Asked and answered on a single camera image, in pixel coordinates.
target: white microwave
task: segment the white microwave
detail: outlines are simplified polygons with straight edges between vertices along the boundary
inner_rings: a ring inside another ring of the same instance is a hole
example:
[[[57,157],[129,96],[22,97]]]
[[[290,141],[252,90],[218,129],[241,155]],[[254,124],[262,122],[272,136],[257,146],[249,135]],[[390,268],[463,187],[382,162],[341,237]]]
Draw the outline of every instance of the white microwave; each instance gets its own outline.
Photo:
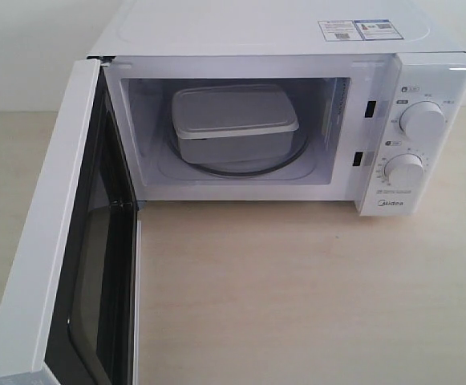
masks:
[[[296,156],[220,173],[173,151],[174,95],[260,84],[305,128]],[[126,1],[68,82],[2,299],[0,385],[138,383],[145,202],[413,213],[465,90],[465,51],[408,1]]]

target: open microwave door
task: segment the open microwave door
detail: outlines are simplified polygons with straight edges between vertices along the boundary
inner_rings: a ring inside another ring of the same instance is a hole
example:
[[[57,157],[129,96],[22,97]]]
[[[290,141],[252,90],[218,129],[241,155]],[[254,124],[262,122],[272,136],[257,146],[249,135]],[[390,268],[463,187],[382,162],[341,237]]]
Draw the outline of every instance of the open microwave door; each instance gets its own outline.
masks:
[[[134,381],[136,199],[100,61],[76,62],[0,307],[0,385]]]

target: timer knob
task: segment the timer knob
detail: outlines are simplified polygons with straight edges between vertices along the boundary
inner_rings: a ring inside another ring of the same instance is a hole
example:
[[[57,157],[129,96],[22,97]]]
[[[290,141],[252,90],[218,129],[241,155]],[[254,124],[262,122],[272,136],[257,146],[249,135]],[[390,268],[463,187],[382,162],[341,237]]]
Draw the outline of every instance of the timer knob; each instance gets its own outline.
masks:
[[[415,187],[423,177],[422,161],[416,155],[399,155],[387,162],[384,168],[384,176],[395,187]]]
[[[411,140],[430,142],[443,135],[446,120],[436,103],[420,102],[413,104],[402,114],[400,128]]]

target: light wood surface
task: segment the light wood surface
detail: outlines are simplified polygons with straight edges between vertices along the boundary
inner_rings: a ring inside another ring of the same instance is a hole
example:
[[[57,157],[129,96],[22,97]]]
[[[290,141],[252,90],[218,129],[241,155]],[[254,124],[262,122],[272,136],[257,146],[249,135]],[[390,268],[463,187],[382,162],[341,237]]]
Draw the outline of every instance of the light wood surface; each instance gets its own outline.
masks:
[[[0,297],[55,114],[0,114]],[[151,203],[140,383],[466,384],[466,108],[412,217]]]

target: barcode sticker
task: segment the barcode sticker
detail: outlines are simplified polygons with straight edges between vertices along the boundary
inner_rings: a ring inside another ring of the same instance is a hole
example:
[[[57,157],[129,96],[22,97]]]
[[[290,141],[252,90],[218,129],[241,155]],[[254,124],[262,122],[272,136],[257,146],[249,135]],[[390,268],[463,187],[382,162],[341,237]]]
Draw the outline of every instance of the barcode sticker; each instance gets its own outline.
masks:
[[[363,40],[402,40],[402,35],[389,20],[354,20]]]
[[[363,40],[352,20],[318,22],[327,42],[351,42]]]

